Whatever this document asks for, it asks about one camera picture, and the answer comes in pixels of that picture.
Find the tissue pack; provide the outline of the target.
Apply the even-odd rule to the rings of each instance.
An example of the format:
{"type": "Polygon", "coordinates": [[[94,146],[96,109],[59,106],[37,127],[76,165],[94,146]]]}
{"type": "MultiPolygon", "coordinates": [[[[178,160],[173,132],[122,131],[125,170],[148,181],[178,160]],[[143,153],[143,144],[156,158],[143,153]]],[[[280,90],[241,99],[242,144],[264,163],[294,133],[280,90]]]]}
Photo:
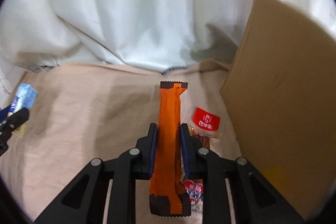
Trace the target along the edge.
{"type": "MultiPolygon", "coordinates": [[[[36,97],[37,97],[37,91],[31,85],[20,84],[15,93],[14,99],[11,102],[8,117],[13,115],[17,111],[21,110],[22,108],[27,108],[30,113],[36,97]]],[[[14,130],[13,134],[23,136],[25,130],[25,123],[21,125],[18,129],[14,130]]]]}

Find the orange snack bar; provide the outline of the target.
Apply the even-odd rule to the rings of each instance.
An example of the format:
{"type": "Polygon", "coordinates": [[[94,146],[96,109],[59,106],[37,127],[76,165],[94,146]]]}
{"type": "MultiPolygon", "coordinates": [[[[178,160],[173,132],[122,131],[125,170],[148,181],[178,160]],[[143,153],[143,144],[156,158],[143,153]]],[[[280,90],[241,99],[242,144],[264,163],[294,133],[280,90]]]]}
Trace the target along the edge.
{"type": "Polygon", "coordinates": [[[181,183],[181,94],[188,83],[162,81],[158,139],[149,185],[150,212],[160,217],[189,217],[189,195],[181,183]]]}

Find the red sausage snack pack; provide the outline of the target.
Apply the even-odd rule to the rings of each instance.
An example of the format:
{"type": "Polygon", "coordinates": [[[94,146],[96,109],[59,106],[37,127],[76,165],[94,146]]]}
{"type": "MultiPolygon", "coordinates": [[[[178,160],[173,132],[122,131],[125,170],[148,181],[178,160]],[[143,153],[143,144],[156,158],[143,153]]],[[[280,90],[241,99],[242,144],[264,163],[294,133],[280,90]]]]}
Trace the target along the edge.
{"type": "MultiPolygon", "coordinates": [[[[192,124],[188,124],[188,131],[192,137],[197,138],[203,147],[213,149],[214,143],[219,140],[217,133],[221,123],[220,116],[196,107],[191,117],[192,124]]],[[[203,213],[203,180],[187,178],[182,165],[181,183],[185,187],[191,202],[191,214],[203,213]]]]}

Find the cardboard box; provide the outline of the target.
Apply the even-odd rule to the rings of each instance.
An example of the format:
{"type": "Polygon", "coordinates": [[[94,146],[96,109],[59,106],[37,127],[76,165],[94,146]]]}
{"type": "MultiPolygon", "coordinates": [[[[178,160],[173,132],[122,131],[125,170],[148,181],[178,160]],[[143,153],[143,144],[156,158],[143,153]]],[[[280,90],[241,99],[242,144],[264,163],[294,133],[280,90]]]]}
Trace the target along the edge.
{"type": "Polygon", "coordinates": [[[335,187],[335,39],[280,0],[253,0],[221,89],[246,157],[303,218],[335,187]]]}

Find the white curtain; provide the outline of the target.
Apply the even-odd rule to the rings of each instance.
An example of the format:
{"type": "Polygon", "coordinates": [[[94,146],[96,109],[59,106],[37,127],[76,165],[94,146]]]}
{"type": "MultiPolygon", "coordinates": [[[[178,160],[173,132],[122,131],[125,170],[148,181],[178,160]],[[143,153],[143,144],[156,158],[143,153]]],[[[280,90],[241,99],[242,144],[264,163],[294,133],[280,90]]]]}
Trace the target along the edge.
{"type": "MultiPolygon", "coordinates": [[[[334,0],[283,0],[335,35],[334,0]]],[[[5,0],[1,55],[39,70],[66,62],[165,71],[231,60],[252,0],[5,0]]]]}

